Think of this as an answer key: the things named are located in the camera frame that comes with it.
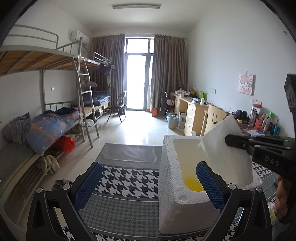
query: blue gripper pad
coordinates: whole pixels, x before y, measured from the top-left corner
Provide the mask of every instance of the blue gripper pad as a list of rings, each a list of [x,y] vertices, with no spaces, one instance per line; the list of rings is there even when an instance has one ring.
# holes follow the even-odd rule
[[[76,211],[85,207],[101,180],[102,172],[101,164],[94,162],[84,174],[79,175],[73,182],[70,200]]]
[[[222,189],[217,184],[216,180],[214,179],[215,176],[219,176],[214,174],[214,172],[210,169],[210,167],[205,162],[200,162],[196,166],[196,176],[200,183],[202,184],[204,190],[206,191],[209,199],[211,200],[211,203],[213,204],[214,208],[219,209],[222,211],[226,204],[226,197],[225,193],[222,191]]]

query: water bottle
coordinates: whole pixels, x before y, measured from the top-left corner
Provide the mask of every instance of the water bottle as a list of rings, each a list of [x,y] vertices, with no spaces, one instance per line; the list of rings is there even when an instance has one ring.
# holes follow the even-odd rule
[[[169,116],[170,112],[167,110],[167,112],[165,113],[165,122],[167,123],[168,120],[167,120],[167,117]]]

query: curtain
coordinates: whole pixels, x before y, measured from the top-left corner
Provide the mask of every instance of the curtain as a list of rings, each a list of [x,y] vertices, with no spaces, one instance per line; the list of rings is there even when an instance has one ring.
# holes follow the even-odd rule
[[[92,88],[94,91],[106,91],[110,88],[112,95],[111,103],[115,104],[119,95],[123,92],[123,75],[124,75],[124,41],[125,35],[111,35],[93,38],[91,45],[91,56],[94,52],[103,55],[107,59],[112,59],[115,66],[111,76],[111,83],[108,87],[107,75],[103,75],[99,69],[93,70],[91,80],[97,84]]]
[[[185,39],[155,35],[151,79],[151,107],[158,107],[164,92],[187,89]]]

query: ceiling light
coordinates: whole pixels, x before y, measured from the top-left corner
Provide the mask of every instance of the ceiling light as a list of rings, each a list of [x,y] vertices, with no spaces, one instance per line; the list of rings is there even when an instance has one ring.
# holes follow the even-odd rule
[[[113,9],[124,9],[124,8],[152,8],[160,9],[159,4],[116,4],[112,5]]]

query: anime picture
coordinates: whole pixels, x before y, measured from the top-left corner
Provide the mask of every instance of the anime picture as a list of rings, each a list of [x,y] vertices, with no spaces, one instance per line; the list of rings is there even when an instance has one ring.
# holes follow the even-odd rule
[[[239,86],[237,89],[238,92],[252,95],[253,91],[253,75],[252,74],[240,74],[239,75]]]

